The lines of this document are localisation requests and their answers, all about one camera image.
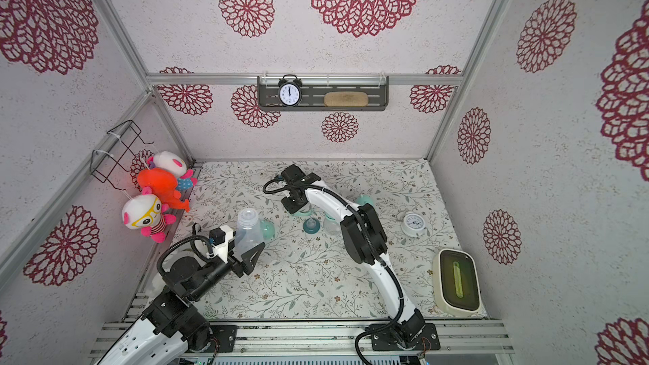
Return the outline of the clear baby bottle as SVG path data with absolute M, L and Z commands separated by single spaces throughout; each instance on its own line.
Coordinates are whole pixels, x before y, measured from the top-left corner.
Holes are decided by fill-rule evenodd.
M 323 230 L 326 234 L 333 238 L 341 236 L 339 221 L 335 218 L 329 217 L 328 215 L 324 215 Z
M 244 253 L 263 243 L 264 237 L 257 210 L 247 208 L 239 211 L 235 234 L 234 255 L 240 259 Z

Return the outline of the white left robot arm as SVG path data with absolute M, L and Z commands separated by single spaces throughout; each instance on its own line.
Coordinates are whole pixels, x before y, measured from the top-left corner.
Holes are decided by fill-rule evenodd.
M 99 359 L 100 364 L 172 364 L 185 353 L 233 352 L 238 327 L 214 326 L 194 305 L 226 275 L 251 275 L 265 248 L 235 255 L 237 232 L 220 226 L 172 244 L 157 261 L 162 292 Z

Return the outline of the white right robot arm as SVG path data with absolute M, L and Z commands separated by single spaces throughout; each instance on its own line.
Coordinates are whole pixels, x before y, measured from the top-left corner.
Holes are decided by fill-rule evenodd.
M 390 319 L 359 337 L 385 333 L 398 348 L 413 348 L 426 322 L 390 262 L 387 236 L 376 209 L 371 204 L 351 202 L 328 187 L 320 176 L 306 174 L 295 164 L 267 182 L 263 193 L 283 194 L 282 205 L 291 214 L 311 204 L 337 220 L 348 255 L 372 277 Z

